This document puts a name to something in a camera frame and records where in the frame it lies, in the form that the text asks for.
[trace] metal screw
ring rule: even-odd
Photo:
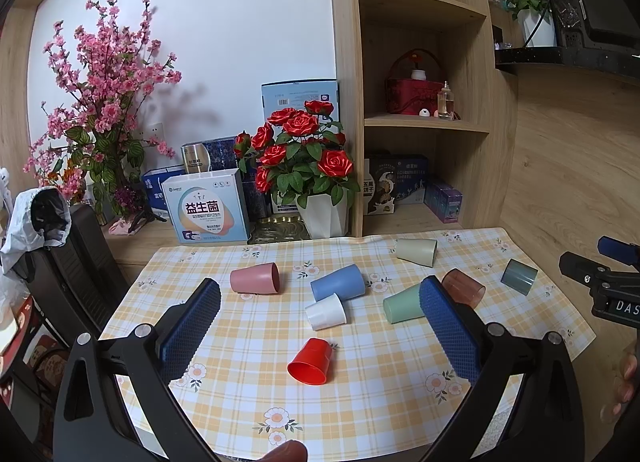
[[[79,345],[85,345],[85,344],[87,344],[89,341],[91,341],[91,334],[89,334],[88,332],[82,332],[82,333],[78,336],[78,344],[79,344]]]
[[[486,328],[487,332],[494,337],[500,337],[504,334],[504,327],[500,323],[489,323]]]
[[[547,338],[552,344],[559,345],[562,343],[562,336],[558,332],[549,332]]]
[[[147,337],[151,334],[151,325],[147,325],[146,323],[138,325],[134,330],[134,334],[138,337]]]

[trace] white flower pot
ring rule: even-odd
[[[520,24],[520,28],[522,29],[522,35],[524,36],[524,41],[529,39],[529,36],[536,28],[540,20],[540,13],[535,10],[526,9],[521,10],[518,13],[518,23]],[[554,29],[554,24],[551,18],[551,14],[547,12],[545,19],[542,20],[538,30],[531,38],[531,41],[527,43],[528,47],[553,47],[556,46],[556,30]]]
[[[312,238],[334,238],[347,233],[347,194],[337,206],[331,204],[331,196],[311,195],[306,199],[306,209],[298,206],[300,216],[305,221],[306,230]]]

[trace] pink cup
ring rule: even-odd
[[[238,294],[277,294],[280,275],[276,264],[260,264],[231,272],[231,289]]]

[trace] plastic cup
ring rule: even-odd
[[[280,276],[276,264],[260,264],[238,268],[229,278],[231,289],[238,294],[277,294]]]
[[[438,241],[429,238],[399,238],[396,258],[418,265],[433,267]]]
[[[332,353],[331,345],[324,339],[311,338],[287,365],[287,372],[304,384],[325,384]]]
[[[305,311],[313,330],[322,330],[347,323],[347,316],[337,294],[332,294],[328,298],[308,306]]]
[[[442,286],[453,301],[476,308],[482,301],[486,288],[461,270],[454,268],[442,279]]]
[[[533,282],[536,281],[537,275],[538,270],[536,268],[521,264],[518,260],[511,258],[507,268],[504,270],[501,282],[527,296],[533,286]]]
[[[337,294],[341,301],[362,296],[365,291],[364,280],[356,264],[340,268],[331,274],[311,282],[311,291],[316,301]]]
[[[393,296],[382,300],[382,308],[385,311],[386,320],[392,325],[424,317],[424,312],[420,308],[420,283],[404,289]]]

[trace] blue cup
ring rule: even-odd
[[[319,280],[311,282],[311,290],[316,301],[337,294],[340,301],[356,298],[364,294],[364,280],[356,264],[343,267]]]

